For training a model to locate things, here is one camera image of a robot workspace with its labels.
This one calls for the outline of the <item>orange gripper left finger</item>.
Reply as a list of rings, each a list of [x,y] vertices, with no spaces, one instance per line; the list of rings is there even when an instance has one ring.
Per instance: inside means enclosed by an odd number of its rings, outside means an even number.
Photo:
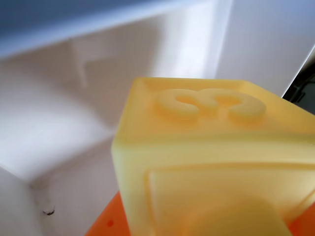
[[[86,232],[86,236],[130,236],[119,191]]]

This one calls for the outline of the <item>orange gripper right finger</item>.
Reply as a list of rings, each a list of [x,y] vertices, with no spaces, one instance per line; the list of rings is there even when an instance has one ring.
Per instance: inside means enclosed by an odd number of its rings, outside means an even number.
[[[286,222],[292,236],[315,235],[315,194],[310,193],[291,209]]]

